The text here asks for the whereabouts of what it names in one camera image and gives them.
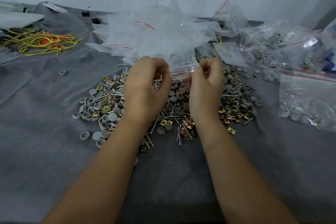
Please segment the large filled zip bag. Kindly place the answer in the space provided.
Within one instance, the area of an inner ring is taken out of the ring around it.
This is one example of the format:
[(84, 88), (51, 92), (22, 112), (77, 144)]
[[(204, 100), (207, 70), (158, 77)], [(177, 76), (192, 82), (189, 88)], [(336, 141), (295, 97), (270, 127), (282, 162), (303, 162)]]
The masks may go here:
[(278, 116), (336, 133), (336, 78), (304, 71), (282, 73)]

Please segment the person's right forearm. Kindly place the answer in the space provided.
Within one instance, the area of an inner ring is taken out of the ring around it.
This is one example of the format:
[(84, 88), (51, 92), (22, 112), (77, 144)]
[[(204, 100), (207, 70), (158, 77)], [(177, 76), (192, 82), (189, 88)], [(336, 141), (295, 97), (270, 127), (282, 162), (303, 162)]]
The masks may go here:
[(227, 224), (299, 224), (235, 143), (218, 116), (194, 118)]

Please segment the blue and white package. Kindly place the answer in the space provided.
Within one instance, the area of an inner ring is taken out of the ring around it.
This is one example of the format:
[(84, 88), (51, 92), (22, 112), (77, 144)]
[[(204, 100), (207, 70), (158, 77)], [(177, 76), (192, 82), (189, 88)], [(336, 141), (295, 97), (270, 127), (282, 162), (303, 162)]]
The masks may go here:
[(321, 32), (321, 41), (326, 50), (322, 70), (336, 75), (336, 18)]

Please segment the white paper scrap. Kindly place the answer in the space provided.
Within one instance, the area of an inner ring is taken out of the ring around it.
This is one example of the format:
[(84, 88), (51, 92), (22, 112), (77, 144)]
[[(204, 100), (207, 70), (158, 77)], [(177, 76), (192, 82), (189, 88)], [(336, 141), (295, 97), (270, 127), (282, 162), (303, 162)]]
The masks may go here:
[(68, 13), (69, 11), (62, 8), (62, 7), (59, 7), (57, 5), (54, 5), (53, 3), (50, 3), (50, 2), (43, 2), (42, 3), (45, 7), (53, 10), (54, 12), (56, 13)]

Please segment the bundle of grey ties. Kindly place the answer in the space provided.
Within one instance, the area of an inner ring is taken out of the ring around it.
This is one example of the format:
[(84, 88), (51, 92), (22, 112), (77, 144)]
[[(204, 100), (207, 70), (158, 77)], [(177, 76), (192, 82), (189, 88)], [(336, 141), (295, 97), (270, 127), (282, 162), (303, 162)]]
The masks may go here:
[(0, 65), (4, 65), (12, 60), (20, 58), (22, 55), (11, 48), (0, 47)]

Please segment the grey felt table cloth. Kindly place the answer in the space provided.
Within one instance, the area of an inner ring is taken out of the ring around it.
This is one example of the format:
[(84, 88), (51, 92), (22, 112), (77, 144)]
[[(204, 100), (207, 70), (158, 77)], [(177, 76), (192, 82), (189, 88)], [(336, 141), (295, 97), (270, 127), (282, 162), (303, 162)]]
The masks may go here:
[[(40, 27), (86, 38), (73, 49), (20, 57), (0, 65), (0, 221), (40, 222), (99, 149), (80, 134), (99, 130), (75, 120), (81, 98), (122, 61), (96, 52), (89, 17), (78, 9), (55, 13), (42, 3)], [(65, 76), (59, 71), (66, 70)], [(279, 86), (263, 75), (246, 80), (263, 102), (257, 123), (232, 123), (233, 136), (266, 182), (303, 222), (336, 223), (336, 133), (278, 116)], [(118, 223), (219, 222), (223, 216), (198, 138), (175, 139), (177, 129), (150, 136), (154, 148), (138, 154)]]

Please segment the clear zip bag red stripe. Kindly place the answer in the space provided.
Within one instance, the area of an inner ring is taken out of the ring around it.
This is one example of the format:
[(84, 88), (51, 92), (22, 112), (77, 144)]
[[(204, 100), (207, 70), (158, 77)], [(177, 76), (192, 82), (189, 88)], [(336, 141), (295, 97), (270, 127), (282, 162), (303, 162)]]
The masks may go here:
[(172, 80), (187, 78), (194, 70), (199, 67), (195, 58), (195, 48), (183, 46), (166, 50), (160, 54), (169, 65), (169, 74)]

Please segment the white flat board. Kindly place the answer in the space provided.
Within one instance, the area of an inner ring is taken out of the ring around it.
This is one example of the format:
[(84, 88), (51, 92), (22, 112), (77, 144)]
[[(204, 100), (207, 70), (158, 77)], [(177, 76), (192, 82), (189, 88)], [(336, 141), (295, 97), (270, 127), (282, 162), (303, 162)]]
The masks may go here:
[(0, 29), (23, 28), (42, 19), (44, 15), (41, 14), (0, 12)]

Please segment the heap of filled hardware bags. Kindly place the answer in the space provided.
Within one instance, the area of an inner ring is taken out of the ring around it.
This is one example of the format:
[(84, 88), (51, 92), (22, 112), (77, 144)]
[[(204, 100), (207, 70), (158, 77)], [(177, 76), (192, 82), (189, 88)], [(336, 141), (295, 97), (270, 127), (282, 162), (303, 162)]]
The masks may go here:
[(332, 57), (322, 43), (321, 30), (279, 21), (241, 27), (238, 32), (241, 51), (262, 68), (322, 72)]

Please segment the pile of empty clear bags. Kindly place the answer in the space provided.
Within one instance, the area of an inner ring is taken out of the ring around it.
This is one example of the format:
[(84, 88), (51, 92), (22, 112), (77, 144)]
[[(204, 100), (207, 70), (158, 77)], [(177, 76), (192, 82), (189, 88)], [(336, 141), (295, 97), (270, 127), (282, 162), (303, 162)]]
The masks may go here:
[(93, 31), (102, 44), (86, 43), (98, 52), (122, 57), (135, 64), (144, 56), (159, 56), (176, 47), (193, 47), (200, 55), (220, 56), (229, 65), (248, 67), (237, 44), (220, 43), (221, 37), (235, 37), (248, 21), (233, 0), (226, 0), (210, 20), (183, 13), (176, 0), (169, 6), (150, 5), (138, 12), (107, 15), (107, 25)]

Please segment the person's left hand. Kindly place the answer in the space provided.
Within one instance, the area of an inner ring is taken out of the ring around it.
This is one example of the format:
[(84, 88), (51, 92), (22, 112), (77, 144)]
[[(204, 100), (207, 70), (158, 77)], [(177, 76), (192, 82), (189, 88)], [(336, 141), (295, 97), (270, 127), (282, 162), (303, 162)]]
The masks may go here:
[(122, 121), (135, 126), (149, 126), (157, 117), (168, 98), (170, 90), (160, 90), (162, 77), (156, 75), (147, 82), (147, 57), (139, 59), (131, 68), (124, 86), (126, 104)]

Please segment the person's left forearm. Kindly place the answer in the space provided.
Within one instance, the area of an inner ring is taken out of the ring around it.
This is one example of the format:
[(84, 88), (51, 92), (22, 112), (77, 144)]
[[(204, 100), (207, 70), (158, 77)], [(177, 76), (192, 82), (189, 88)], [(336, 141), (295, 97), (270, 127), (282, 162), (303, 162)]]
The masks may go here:
[(114, 224), (139, 144), (152, 118), (124, 116), (107, 142), (41, 224)]

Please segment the small bag of grey caps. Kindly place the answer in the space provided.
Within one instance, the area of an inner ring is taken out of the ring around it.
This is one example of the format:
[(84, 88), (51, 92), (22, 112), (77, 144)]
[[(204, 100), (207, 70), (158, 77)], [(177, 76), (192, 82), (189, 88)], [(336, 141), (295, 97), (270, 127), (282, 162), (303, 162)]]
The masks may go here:
[(276, 82), (280, 80), (281, 71), (271, 68), (264, 68), (263, 69), (263, 77), (265, 81), (268, 82)]

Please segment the person's right hand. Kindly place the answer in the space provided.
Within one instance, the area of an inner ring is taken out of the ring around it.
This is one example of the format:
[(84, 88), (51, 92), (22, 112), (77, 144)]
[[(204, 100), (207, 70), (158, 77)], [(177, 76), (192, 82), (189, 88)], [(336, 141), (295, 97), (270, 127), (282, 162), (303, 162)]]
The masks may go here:
[(224, 91), (223, 66), (218, 58), (205, 59), (190, 75), (197, 85), (190, 86), (189, 109), (198, 131), (218, 122), (218, 107)]

